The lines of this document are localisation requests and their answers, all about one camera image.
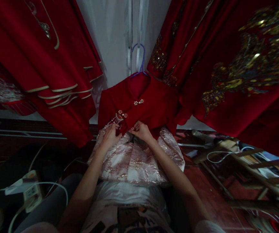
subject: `red qipao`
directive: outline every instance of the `red qipao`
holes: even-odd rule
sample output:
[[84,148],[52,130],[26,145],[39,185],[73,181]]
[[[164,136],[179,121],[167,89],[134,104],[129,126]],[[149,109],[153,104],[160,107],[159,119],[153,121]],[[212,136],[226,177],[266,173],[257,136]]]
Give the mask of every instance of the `red qipao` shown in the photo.
[[93,139],[100,58],[75,0],[0,0],[0,63],[37,111],[78,146]]
[[279,156],[279,1],[172,1],[148,70],[179,90],[178,124]]
[[123,118],[120,122],[120,132],[123,135],[138,120],[148,126],[155,139],[159,138],[163,125],[166,125],[173,135],[175,134],[177,124],[173,119],[177,114],[177,91],[150,77],[146,89],[141,95],[135,96],[139,91],[131,89],[132,79],[145,78],[144,76],[143,73],[135,77],[129,76],[117,85],[102,91],[98,115],[99,130],[119,114]]

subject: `hanger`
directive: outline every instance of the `hanger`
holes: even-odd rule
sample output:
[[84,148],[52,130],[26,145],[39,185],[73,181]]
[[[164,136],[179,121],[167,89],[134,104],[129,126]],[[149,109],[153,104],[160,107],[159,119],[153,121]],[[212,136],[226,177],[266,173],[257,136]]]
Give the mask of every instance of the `hanger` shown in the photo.
[[[134,48],[135,48],[136,45],[138,45],[138,43],[136,43],[136,44],[133,46],[132,52],[134,51]],[[144,62],[145,62],[146,50],[145,50],[145,47],[143,46],[143,44],[140,44],[140,45],[141,45],[141,46],[143,47],[143,49],[144,49],[144,55],[143,55],[142,65],[141,65],[141,67],[140,67],[140,69],[139,69],[139,72],[134,73],[134,74],[131,76],[131,78],[134,77],[134,76],[136,76],[136,75],[138,75],[139,73],[144,73],[146,76],[149,77],[149,75],[144,71]]]

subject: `pink brocade dress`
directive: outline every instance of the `pink brocade dress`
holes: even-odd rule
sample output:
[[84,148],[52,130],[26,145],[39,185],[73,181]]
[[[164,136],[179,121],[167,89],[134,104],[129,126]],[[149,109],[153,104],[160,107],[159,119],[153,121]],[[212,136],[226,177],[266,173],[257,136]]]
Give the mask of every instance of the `pink brocade dress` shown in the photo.
[[[88,164],[91,163],[104,134],[103,130],[99,131]],[[160,137],[157,141],[165,153],[184,171],[185,160],[175,138],[166,127],[161,129]],[[108,151],[102,166],[100,179],[138,185],[170,185],[149,146],[129,132]]]

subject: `electrical outlet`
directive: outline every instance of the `electrical outlet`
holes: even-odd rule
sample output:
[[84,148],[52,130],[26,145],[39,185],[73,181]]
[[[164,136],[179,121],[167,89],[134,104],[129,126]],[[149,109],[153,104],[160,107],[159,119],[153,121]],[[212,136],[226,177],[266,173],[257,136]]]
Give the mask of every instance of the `electrical outlet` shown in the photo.
[[[38,179],[38,176],[37,176],[37,173],[35,170],[30,171],[25,176],[23,176],[23,178],[33,178],[33,179],[35,179],[36,182],[39,182],[39,179]],[[32,206],[26,206],[26,208],[25,208],[26,213],[32,212],[43,200],[42,191],[41,191],[39,184],[35,184],[35,185],[31,186],[30,188],[28,188],[27,190],[25,190],[23,192],[24,204],[26,204],[27,200],[33,196],[35,197],[36,201],[33,202]]]

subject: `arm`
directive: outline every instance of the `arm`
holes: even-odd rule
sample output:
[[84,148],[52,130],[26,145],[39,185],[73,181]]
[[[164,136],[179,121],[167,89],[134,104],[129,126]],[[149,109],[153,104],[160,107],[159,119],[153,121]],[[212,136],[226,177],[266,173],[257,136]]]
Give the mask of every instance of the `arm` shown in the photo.
[[161,164],[167,178],[173,184],[174,188],[180,194],[183,203],[186,206],[188,218],[193,231],[201,220],[211,220],[209,213],[199,198],[193,185],[186,175],[174,163],[174,161],[164,152],[158,142],[152,137],[147,125],[138,121],[134,125],[135,131],[130,131],[135,136],[144,140],[155,154],[156,159]]
[[122,134],[116,136],[116,129],[118,127],[119,125],[112,124],[107,129],[101,145],[96,150],[90,166],[85,172],[59,221],[57,228],[60,233],[77,233],[81,230],[82,224],[88,215],[92,203],[104,158],[108,150],[122,137]]

